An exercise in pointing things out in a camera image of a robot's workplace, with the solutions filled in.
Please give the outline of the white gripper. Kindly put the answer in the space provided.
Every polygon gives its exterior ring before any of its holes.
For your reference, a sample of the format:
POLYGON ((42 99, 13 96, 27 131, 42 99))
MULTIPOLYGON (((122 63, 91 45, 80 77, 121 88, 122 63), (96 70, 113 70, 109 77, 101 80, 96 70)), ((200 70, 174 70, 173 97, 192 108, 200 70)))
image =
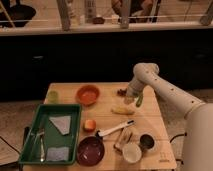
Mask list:
POLYGON ((126 97, 124 98, 124 103, 129 105, 135 101, 135 98, 138 97, 145 88, 146 84, 138 80, 137 78, 133 78, 128 86, 126 97))

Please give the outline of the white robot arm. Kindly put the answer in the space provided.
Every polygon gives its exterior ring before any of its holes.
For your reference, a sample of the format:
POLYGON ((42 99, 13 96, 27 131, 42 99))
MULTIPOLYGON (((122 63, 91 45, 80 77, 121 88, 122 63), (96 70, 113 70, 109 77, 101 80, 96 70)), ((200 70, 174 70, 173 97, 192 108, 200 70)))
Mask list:
POLYGON ((207 103, 158 76, 155 63, 138 63, 127 86, 124 102, 130 104, 146 86, 171 103, 186 118, 181 171, 213 171, 213 103, 207 103))

